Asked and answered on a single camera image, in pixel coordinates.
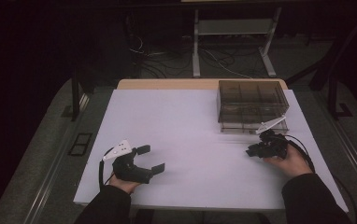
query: black cable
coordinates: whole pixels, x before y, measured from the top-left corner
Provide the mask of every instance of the black cable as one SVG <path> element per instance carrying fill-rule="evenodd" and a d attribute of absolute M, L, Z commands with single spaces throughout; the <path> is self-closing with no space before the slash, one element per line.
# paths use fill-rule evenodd
<path fill-rule="evenodd" d="M 354 220 L 355 220 L 355 224 L 357 224 L 357 205 L 356 205 L 356 202 L 354 201 L 353 199 L 353 196 L 350 194 L 350 191 L 347 189 L 347 187 L 345 187 L 345 185 L 341 182 L 341 180 L 339 180 L 338 177 L 336 177 L 336 175 L 333 175 L 333 179 L 338 182 L 338 184 L 341 186 L 342 189 L 345 190 L 345 192 L 347 192 L 348 194 L 348 197 L 350 197 L 350 202 L 352 204 L 352 207 L 353 207 L 353 213 L 354 213 Z"/>
<path fill-rule="evenodd" d="M 214 67 L 214 68 L 219 68 L 219 69 L 222 69 L 222 65 L 223 64 L 221 64 L 221 65 L 214 65 L 214 64 L 212 64 L 212 63 L 210 63 L 210 62 L 208 62 L 206 59 L 209 59 L 209 60 L 211 60 L 212 62 L 214 62 L 214 63 L 218 63 L 215 59 L 213 59 L 210 55 L 208 55 L 208 54 L 206 54 L 207 56 L 205 56 L 205 54 L 199 54 L 199 58 L 200 59 L 202 59 L 202 61 L 204 61 L 207 65 L 209 65 L 209 66 L 211 66 L 211 67 Z"/>
<path fill-rule="evenodd" d="M 149 73 L 151 73 L 152 75 L 154 75 L 156 78 L 160 78 L 158 77 L 158 74 L 154 73 L 152 70 L 149 70 L 148 68 L 144 67 L 144 66 L 141 66 L 142 69 L 148 71 Z"/>
<path fill-rule="evenodd" d="M 233 59 L 232 62 L 226 62 L 223 58 L 217 58 L 214 54 L 212 54 L 209 51 L 209 49 L 200 49 L 198 52 L 205 52 L 207 54 L 207 58 L 210 59 L 213 62 L 218 63 L 220 65 L 220 67 L 223 66 L 223 67 L 226 68 L 226 67 L 228 67 L 228 66 L 230 66 L 230 65 L 235 63 L 235 58 L 234 57 L 225 57 L 224 59 L 226 59 L 226 58 L 232 58 Z"/>
<path fill-rule="evenodd" d="M 155 69 L 156 71 L 161 73 L 163 77 L 167 78 L 166 74 L 163 71 L 161 71 L 159 68 L 152 66 L 150 64 L 147 64 L 147 63 L 143 63 L 143 64 L 146 65 L 149 68 L 149 70 L 150 70 L 150 68 Z"/>
<path fill-rule="evenodd" d="M 313 172 L 313 174 L 316 174 L 315 166 L 313 165 L 313 161 L 310 158 L 310 156 L 308 154 L 306 154 L 306 152 L 303 149 L 301 149 L 295 142 L 289 141 L 289 144 L 292 145 L 293 147 L 295 147 L 297 149 L 297 151 L 299 151 L 301 153 L 303 158 L 306 160 L 307 165 L 309 166 L 310 170 Z"/>
<path fill-rule="evenodd" d="M 110 148 L 109 150 L 107 150 L 107 152 L 104 154 L 103 157 L 105 157 L 108 152 L 110 152 L 114 147 Z M 99 162 L 99 188 L 102 189 L 102 187 L 107 183 L 103 183 L 103 174 L 104 174 L 104 161 L 103 160 L 100 160 Z"/>
<path fill-rule="evenodd" d="M 105 182 L 105 185 L 106 185 L 107 182 L 112 178 L 112 176 L 114 176 L 114 173 L 112 173 L 111 176 L 107 179 L 107 181 Z"/>
<path fill-rule="evenodd" d="M 202 43 L 202 42 L 203 42 L 203 41 L 199 41 L 199 46 L 200 46 L 201 48 L 207 49 L 206 46 L 205 46 L 205 43 Z M 228 57 L 249 56 L 249 55 L 251 55 L 251 54 L 254 54 L 254 53 L 259 52 L 259 50 L 256 49 L 256 50 L 253 50 L 253 51 L 250 52 L 250 53 L 236 54 L 237 52 L 239 52 L 239 49 L 245 45 L 245 42 L 246 42 L 245 40 L 242 40 L 241 43 L 239 44 L 239 46 L 238 46 L 238 47 L 235 47 L 234 53 L 229 53 L 229 52 L 227 52 L 226 50 L 223 50 L 223 49 L 219 49 L 219 50 L 212 49 L 212 50 L 220 51 L 221 53 L 228 55 Z M 226 46 L 226 44 L 225 44 L 225 43 L 221 43 L 221 42 L 215 42 L 215 43 L 214 43 L 214 46 L 217 47 L 217 48 L 221 48 L 221 47 Z"/>
<path fill-rule="evenodd" d="M 160 55 L 154 55 L 152 56 L 152 59 L 156 58 L 157 56 L 160 56 Z M 163 60 L 159 60 L 158 62 L 167 62 L 167 61 L 173 61 L 173 60 L 176 60 L 176 59 L 181 59 L 181 55 L 179 56 L 175 56 L 175 57 L 171 57 L 171 58 L 167 58 L 167 59 L 163 59 Z"/>
<path fill-rule="evenodd" d="M 191 57 L 188 57 L 188 60 L 187 62 L 185 63 L 185 65 L 181 66 L 181 67 L 172 67 L 172 66 L 169 66 L 165 63 L 162 63 L 162 62 L 159 62 L 159 61 L 155 61 L 155 60 L 150 60 L 150 59 L 147 59 L 145 62 L 147 63 L 157 63 L 159 64 L 160 66 L 162 66 L 164 68 L 164 71 L 170 75 L 170 76 L 178 76 L 184 72 L 192 72 L 192 70 L 183 70 L 185 68 L 187 68 L 188 66 L 190 66 L 191 64 Z M 177 73 L 172 73 L 172 72 L 169 72 L 168 69 L 173 69 L 173 70 L 181 70 Z"/>
<path fill-rule="evenodd" d="M 309 156 L 309 153 L 307 152 L 307 148 L 304 146 L 304 144 L 303 144 L 300 140 L 298 140 L 298 138 L 296 138 L 296 137 L 294 137 L 294 136 L 291 136 L 291 135 L 285 135 L 285 136 L 291 137 L 291 138 L 297 140 L 297 142 L 299 142 L 299 143 L 301 144 L 301 146 L 304 148 L 304 151 L 305 151 L 305 152 L 308 154 L 308 156 Z"/>
<path fill-rule="evenodd" d="M 221 53 L 226 54 L 226 55 L 228 55 L 228 56 L 225 57 L 225 58 L 221 58 L 221 60 L 224 60 L 224 59 L 230 58 L 230 57 L 235 58 L 235 57 L 249 56 L 249 55 L 252 55 L 252 54 L 254 54 L 254 53 L 259 52 L 259 50 L 254 50 L 254 51 L 252 51 L 252 52 L 250 52 L 250 53 L 244 53 L 244 54 L 236 54 L 237 52 L 238 52 L 238 50 L 236 50 L 234 53 L 229 53 L 229 52 L 226 52 L 226 51 L 224 50 L 224 51 L 221 52 Z M 253 66 L 252 68 L 245 68 L 244 70 L 240 71 L 239 73 L 243 74 L 243 73 L 245 73 L 245 71 L 246 71 L 246 73 L 259 76 L 259 75 L 261 74 L 261 72 L 260 72 L 259 70 L 256 70 L 256 69 L 255 69 L 255 67 L 257 66 L 257 63 L 258 63 L 258 60 L 255 61 L 254 66 Z"/>
<path fill-rule="evenodd" d="M 227 67 L 229 65 L 232 65 L 232 64 L 235 64 L 235 62 L 236 62 L 236 59 L 235 59 L 235 57 L 233 55 L 231 55 L 230 53 L 228 53 L 228 52 L 226 52 L 226 51 L 224 51 L 222 49 L 204 49 L 204 48 L 200 48 L 200 50 L 203 50 L 203 51 L 211 51 L 211 50 L 213 50 L 213 51 L 218 52 L 219 54 L 228 55 L 228 56 L 222 57 L 222 58 L 217 58 L 216 57 L 216 59 L 218 59 L 218 62 L 220 62 L 220 63 L 224 62 L 226 64 L 225 67 Z M 231 59 L 232 61 L 231 62 L 226 62 L 225 61 L 226 59 Z"/>

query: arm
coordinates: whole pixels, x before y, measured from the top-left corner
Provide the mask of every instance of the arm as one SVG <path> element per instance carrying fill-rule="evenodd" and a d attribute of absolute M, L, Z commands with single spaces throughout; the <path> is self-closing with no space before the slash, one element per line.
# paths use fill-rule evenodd
<path fill-rule="evenodd" d="M 336 204 L 330 190 L 318 175 L 312 173 L 301 154 L 291 145 L 287 157 L 265 158 L 292 179 L 283 187 L 282 195 L 289 224 L 349 224 L 345 212 Z"/>
<path fill-rule="evenodd" d="M 85 207 L 75 223 L 130 223 L 130 194 L 138 185 L 112 176 L 109 184 Z"/>

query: wooden edge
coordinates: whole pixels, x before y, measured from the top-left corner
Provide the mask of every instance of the wooden edge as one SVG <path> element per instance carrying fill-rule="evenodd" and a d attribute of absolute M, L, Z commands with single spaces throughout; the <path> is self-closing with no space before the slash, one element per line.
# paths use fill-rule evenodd
<path fill-rule="evenodd" d="M 168 79 L 122 79 L 118 90 L 216 90 L 220 80 L 278 81 L 283 90 L 288 90 L 279 78 L 168 78 Z"/>

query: cable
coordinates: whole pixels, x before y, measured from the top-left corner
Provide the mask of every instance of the cable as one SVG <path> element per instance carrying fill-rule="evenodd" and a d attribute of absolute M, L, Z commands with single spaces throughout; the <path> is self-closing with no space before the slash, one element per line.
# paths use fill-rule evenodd
<path fill-rule="evenodd" d="M 285 136 L 291 137 L 291 138 L 297 140 L 297 142 L 299 142 L 299 143 L 301 144 L 301 146 L 304 148 L 304 151 L 305 151 L 305 152 L 307 153 L 307 155 L 309 156 L 309 153 L 307 152 L 307 148 L 304 146 L 304 144 L 303 144 L 300 140 L 298 140 L 298 138 L 293 137 L 293 136 L 291 136 L 291 135 L 285 135 Z"/>
<path fill-rule="evenodd" d="M 219 60 L 218 60 L 216 57 L 214 57 L 214 55 L 213 55 L 212 53 L 210 53 L 209 51 L 207 51 L 207 50 L 205 50 L 205 49 L 200 49 L 200 50 L 202 50 L 202 51 L 204 51 L 204 52 L 210 54 L 210 56 L 214 58 L 214 60 L 216 61 L 216 63 L 218 63 L 218 64 L 221 66 L 221 68 L 223 68 L 224 70 L 226 70 L 226 71 L 228 71 L 228 72 L 230 72 L 230 73 L 232 73 L 232 74 L 241 76 L 241 77 L 252 78 L 252 77 L 248 77 L 248 76 L 246 76 L 246 75 L 243 75 L 243 74 L 240 74 L 240 73 L 237 73 L 237 72 L 234 72 L 234 71 L 229 70 L 228 68 L 224 67 L 224 66 L 219 62 Z"/>
<path fill-rule="evenodd" d="M 206 59 L 205 59 L 205 57 L 200 57 L 201 59 L 202 59 L 202 61 L 204 62 L 204 63 L 206 63 L 206 64 L 208 64 L 209 66 L 211 66 L 211 67 L 214 67 L 214 68 L 221 68 L 221 66 L 215 66 L 214 64 L 211 64 L 211 63 L 209 63 Z M 255 76 L 257 76 L 257 77 L 261 77 L 261 74 L 262 74 L 262 72 L 260 71 L 260 70 L 255 70 L 254 68 L 244 68 L 242 71 L 244 71 L 245 73 L 248 73 L 248 74 L 253 74 L 253 75 L 255 75 Z"/>
<path fill-rule="evenodd" d="M 143 64 L 146 65 L 148 68 L 155 69 L 156 71 L 158 71 L 159 73 L 161 73 L 163 77 L 167 78 L 166 74 L 165 74 L 163 71 L 161 71 L 159 68 L 157 68 L 157 67 L 155 67 L 155 66 L 152 66 L 152 65 L 149 65 L 149 64 L 147 64 L 147 63 L 143 63 Z"/>
<path fill-rule="evenodd" d="M 336 177 L 336 175 L 333 175 L 333 179 L 338 182 L 338 184 L 342 187 L 343 190 L 345 190 L 345 192 L 347 192 L 348 197 L 350 197 L 350 202 L 352 204 L 353 207 L 353 213 L 354 213 L 354 220 L 355 220 L 355 224 L 357 224 L 357 205 L 356 202 L 353 199 L 353 196 L 350 194 L 350 191 L 347 189 L 347 187 L 345 187 L 345 185 L 341 182 L 341 180 L 339 180 L 338 177 Z"/>
<path fill-rule="evenodd" d="M 130 35 L 130 36 L 134 36 L 136 37 L 139 41 L 140 41 L 140 47 L 138 47 L 137 49 L 129 49 L 130 51 L 134 52 L 134 53 L 139 53 L 139 54 L 143 54 L 144 53 L 144 50 L 141 50 L 141 48 L 143 48 L 143 40 L 137 36 L 137 35 Z"/>
<path fill-rule="evenodd" d="M 107 182 L 112 178 L 112 176 L 114 176 L 114 173 L 112 173 L 111 176 L 106 180 L 105 185 L 106 185 Z"/>
<path fill-rule="evenodd" d="M 160 78 L 160 77 L 158 77 L 158 75 L 157 75 L 156 73 L 154 73 L 152 70 L 150 70 L 150 69 L 148 69 L 148 68 L 146 68 L 146 67 L 144 67 L 144 66 L 141 66 L 141 68 L 147 70 L 147 71 L 148 71 L 149 73 L 151 73 L 154 77 Z"/>
<path fill-rule="evenodd" d="M 216 52 L 219 52 L 220 54 L 227 55 L 226 57 L 219 58 L 219 62 L 224 62 L 224 63 L 226 63 L 225 67 L 227 67 L 227 66 L 229 66 L 229 65 L 232 65 L 232 64 L 235 64 L 235 62 L 236 62 L 235 57 L 234 57 L 232 54 L 226 52 L 226 51 L 223 50 L 223 49 L 205 49 L 205 50 L 208 50 L 208 51 L 214 50 L 214 51 L 216 51 Z"/>
<path fill-rule="evenodd" d="M 241 40 L 240 42 L 234 42 L 234 43 L 236 43 L 236 47 L 235 47 L 234 52 L 228 52 L 226 50 L 221 50 L 221 49 L 217 50 L 216 48 L 220 48 L 221 46 L 224 45 L 224 44 L 219 44 L 219 41 L 211 41 L 211 44 L 214 45 L 215 48 L 211 48 L 211 47 L 208 47 L 208 48 L 216 50 L 221 54 L 227 55 L 227 57 L 220 58 L 220 60 L 225 60 L 225 59 L 230 58 L 230 57 L 249 56 L 249 55 L 252 55 L 252 54 L 260 52 L 258 49 L 249 49 L 249 48 L 246 48 L 247 51 L 245 51 L 245 52 L 239 51 L 239 49 L 242 48 L 242 46 L 244 46 L 246 42 L 250 41 L 251 43 L 255 43 L 253 40 L 251 40 L 249 38 L 246 38 L 245 36 L 241 36 L 239 39 Z M 200 46 L 205 47 L 206 46 L 206 42 L 207 41 L 204 38 L 203 39 L 199 39 Z M 202 58 L 202 59 L 208 65 L 210 65 L 212 67 L 216 67 L 216 66 L 208 63 L 204 58 Z M 239 74 L 252 74 L 252 75 L 254 75 L 254 76 L 252 76 L 253 78 L 255 78 L 255 76 L 263 77 L 263 75 L 265 75 L 266 72 L 264 70 L 264 67 L 263 68 L 257 68 L 257 64 L 259 63 L 259 61 L 260 60 L 255 61 L 254 66 L 252 68 L 245 68 L 245 69 L 243 69 L 241 71 L 236 71 L 236 72 L 239 73 Z"/>
<path fill-rule="evenodd" d="M 210 65 L 210 66 L 212 66 L 212 67 L 215 67 L 215 68 L 221 68 L 221 67 L 228 67 L 228 66 L 230 66 L 230 65 L 232 65 L 232 64 L 234 64 L 235 63 L 235 59 L 233 59 L 233 61 L 232 62 L 226 62 L 224 59 L 227 59 L 227 58 L 230 58 L 230 57 L 224 57 L 224 58 L 219 58 L 219 59 L 217 59 L 213 54 L 211 54 L 210 53 L 210 51 L 209 50 L 207 50 L 207 49 L 200 49 L 200 50 L 205 50 L 205 52 L 207 51 L 208 52 L 208 54 L 207 54 L 207 56 L 206 56 L 206 58 L 207 59 L 210 59 L 211 61 L 213 61 L 213 62 L 215 62 L 215 63 L 218 63 L 219 64 L 219 66 L 214 66 L 213 64 L 210 64 L 210 63 L 208 63 L 207 61 L 205 61 L 205 63 L 207 63 L 208 65 Z"/>
<path fill-rule="evenodd" d="M 104 154 L 104 156 L 103 157 L 105 157 L 107 154 L 108 154 L 108 152 L 110 152 L 112 149 L 113 149 L 114 147 L 112 147 L 112 148 L 110 148 L 109 150 L 107 150 L 107 152 Z M 99 162 L 99 188 L 100 189 L 102 189 L 102 187 L 107 183 L 103 183 L 103 175 L 104 175 L 104 161 L 103 160 L 100 160 L 100 162 Z"/>
<path fill-rule="evenodd" d="M 168 66 L 166 65 L 165 63 L 162 63 L 162 62 L 159 62 L 159 61 L 155 61 L 155 60 L 150 60 L 150 59 L 147 59 L 145 62 L 147 63 L 157 63 L 159 64 L 160 66 L 163 66 L 164 67 L 164 70 L 165 72 L 170 75 L 170 76 L 178 76 L 184 72 L 192 72 L 192 70 L 183 70 L 185 68 L 187 68 L 190 64 L 191 64 L 191 57 L 188 57 L 188 60 L 187 62 L 185 63 L 185 65 L 181 66 L 181 67 L 172 67 L 172 66 Z M 182 71 L 179 71 L 178 73 L 171 73 L 168 71 L 168 69 L 173 69 L 173 70 L 182 70 Z"/>

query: floor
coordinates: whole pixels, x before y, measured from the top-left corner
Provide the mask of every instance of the floor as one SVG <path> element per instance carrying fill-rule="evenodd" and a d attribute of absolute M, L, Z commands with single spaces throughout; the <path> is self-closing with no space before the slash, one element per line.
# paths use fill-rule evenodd
<path fill-rule="evenodd" d="M 188 36 L 170 45 L 147 43 L 140 37 L 134 37 L 133 41 L 131 51 L 136 57 L 137 78 L 192 77 L 192 46 Z M 202 39 L 201 78 L 267 78 L 257 49 L 263 41 L 263 36 Z M 269 56 L 278 78 L 285 79 L 305 69 L 319 60 L 331 46 L 330 42 L 311 42 L 306 46 L 306 42 L 307 38 L 301 35 L 274 39 Z M 325 109 L 326 89 L 311 91 L 307 86 L 311 78 L 312 74 L 289 88 L 294 90 L 330 171 L 350 193 L 340 187 L 350 208 L 349 216 L 354 220 L 357 212 L 357 160 L 350 153 L 357 154 L 357 101 L 344 85 L 340 85 L 338 102 L 346 104 L 353 117 L 335 121 Z M 2 199 L 4 203 L 0 203 L 0 223 L 72 223 L 83 209 L 72 201 L 90 150 L 83 157 L 68 156 L 66 151 L 77 133 L 92 133 L 92 148 L 114 87 L 101 84 L 94 94 L 83 98 L 79 118 L 73 122 L 64 115 L 67 107 L 71 106 L 70 86 L 71 83 L 67 82 L 57 92 L 9 184 Z M 18 202 L 21 206 L 12 206 Z M 264 214 L 273 224 L 285 223 L 284 211 Z"/>

